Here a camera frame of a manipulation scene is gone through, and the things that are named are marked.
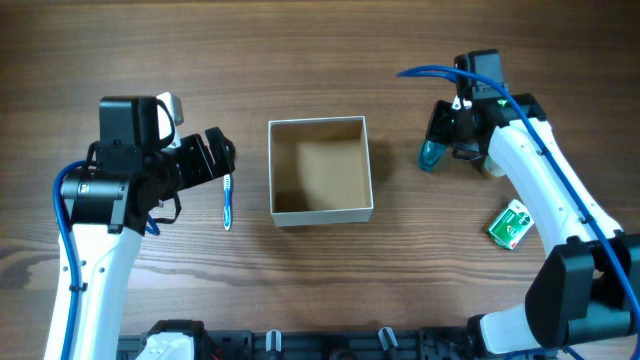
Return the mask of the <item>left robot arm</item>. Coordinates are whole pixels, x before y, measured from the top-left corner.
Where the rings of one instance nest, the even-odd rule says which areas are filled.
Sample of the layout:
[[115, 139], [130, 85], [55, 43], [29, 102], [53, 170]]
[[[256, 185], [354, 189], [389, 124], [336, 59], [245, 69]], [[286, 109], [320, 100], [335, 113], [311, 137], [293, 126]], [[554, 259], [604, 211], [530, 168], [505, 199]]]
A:
[[[181, 190], [234, 171], [235, 148], [218, 128], [179, 137], [180, 99], [111, 96], [99, 104], [100, 137], [85, 159], [63, 168], [53, 185], [60, 277], [45, 355], [113, 359], [120, 351], [126, 288], [151, 216]], [[400, 335], [249, 334], [231, 348], [225, 333], [192, 320], [158, 322], [138, 342], [143, 359], [367, 359], [399, 356]]]

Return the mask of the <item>blue mouthwash bottle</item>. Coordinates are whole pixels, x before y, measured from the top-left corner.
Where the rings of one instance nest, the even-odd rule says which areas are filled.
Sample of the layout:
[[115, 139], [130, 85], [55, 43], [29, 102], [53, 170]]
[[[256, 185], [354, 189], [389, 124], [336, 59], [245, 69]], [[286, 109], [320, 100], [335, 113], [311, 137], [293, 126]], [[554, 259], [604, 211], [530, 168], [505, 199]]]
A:
[[446, 149], [445, 145], [425, 140], [419, 152], [418, 167], [425, 172], [431, 172]]

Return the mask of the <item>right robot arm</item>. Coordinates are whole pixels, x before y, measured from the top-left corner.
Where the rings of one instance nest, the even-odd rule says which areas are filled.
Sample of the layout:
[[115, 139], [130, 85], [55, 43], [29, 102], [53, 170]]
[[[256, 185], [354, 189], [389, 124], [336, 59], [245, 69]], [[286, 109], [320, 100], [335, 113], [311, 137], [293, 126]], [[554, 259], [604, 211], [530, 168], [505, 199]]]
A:
[[473, 151], [501, 171], [536, 226], [545, 261], [523, 304], [469, 324], [478, 358], [639, 333], [639, 237], [627, 234], [589, 194], [562, 154], [546, 113], [529, 93], [513, 94], [497, 50], [459, 55], [406, 76], [444, 78], [453, 101], [436, 103], [423, 149]]

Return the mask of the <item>green white soap packet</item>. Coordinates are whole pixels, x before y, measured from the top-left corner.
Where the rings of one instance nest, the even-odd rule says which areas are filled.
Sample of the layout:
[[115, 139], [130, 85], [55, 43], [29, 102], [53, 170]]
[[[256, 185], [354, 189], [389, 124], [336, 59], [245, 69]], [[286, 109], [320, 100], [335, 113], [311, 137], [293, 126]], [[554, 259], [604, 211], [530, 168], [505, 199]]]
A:
[[498, 246], [513, 250], [533, 225], [533, 218], [525, 205], [513, 199], [490, 224], [487, 234]]

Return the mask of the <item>white lotion tube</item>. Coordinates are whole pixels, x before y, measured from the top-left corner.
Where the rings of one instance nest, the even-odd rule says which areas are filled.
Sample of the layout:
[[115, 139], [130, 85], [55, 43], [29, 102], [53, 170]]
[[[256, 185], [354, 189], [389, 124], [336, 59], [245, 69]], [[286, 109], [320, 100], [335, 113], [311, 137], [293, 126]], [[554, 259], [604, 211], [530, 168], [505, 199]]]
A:
[[505, 175], [505, 171], [492, 159], [487, 156], [480, 167], [481, 173], [487, 178], [500, 178]]

